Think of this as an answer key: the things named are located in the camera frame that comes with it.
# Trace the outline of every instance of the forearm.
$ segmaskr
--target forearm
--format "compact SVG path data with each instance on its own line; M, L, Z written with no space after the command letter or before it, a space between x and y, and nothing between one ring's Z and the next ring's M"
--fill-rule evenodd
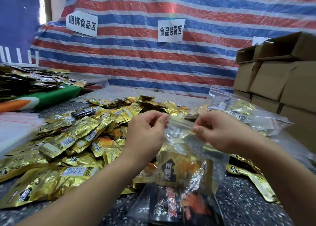
M260 168L296 225L316 222L316 176L279 145L264 139L249 156Z
M98 225L139 171L132 160L118 157L78 188L19 225Z

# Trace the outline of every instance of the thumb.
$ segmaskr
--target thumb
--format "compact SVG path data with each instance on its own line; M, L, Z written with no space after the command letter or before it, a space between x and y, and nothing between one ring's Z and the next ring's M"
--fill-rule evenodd
M168 123L168 115L167 114L163 114L162 116L160 116L157 120L155 125L153 126L153 128L155 130L158 131L164 131L166 125Z
M193 132L196 133L199 137L202 137L207 142L211 144L211 141L213 141L215 133L214 130L210 130L204 126L194 126Z

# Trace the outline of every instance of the right hand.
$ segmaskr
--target right hand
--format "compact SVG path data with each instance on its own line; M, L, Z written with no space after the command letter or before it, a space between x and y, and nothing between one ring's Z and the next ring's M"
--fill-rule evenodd
M246 124L220 110L200 115L193 132L199 140L209 142L215 149L227 154L248 156L266 137Z

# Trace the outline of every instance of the red and blue striped tarp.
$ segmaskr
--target red and blue striped tarp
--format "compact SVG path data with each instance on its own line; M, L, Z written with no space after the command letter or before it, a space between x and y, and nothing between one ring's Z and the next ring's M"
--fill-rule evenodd
M65 27L83 11L99 17L97 38ZM158 42L158 20L186 19L183 41ZM254 36L316 32L316 0L67 0L62 18L39 27L40 65L104 75L112 85L207 96L232 90L236 51Z

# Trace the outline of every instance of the left hand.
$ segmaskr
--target left hand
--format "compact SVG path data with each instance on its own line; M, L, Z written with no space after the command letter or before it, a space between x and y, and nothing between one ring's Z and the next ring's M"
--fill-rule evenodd
M135 116L128 123L125 146L120 157L132 159L142 170L161 149L167 123L168 115L155 110Z

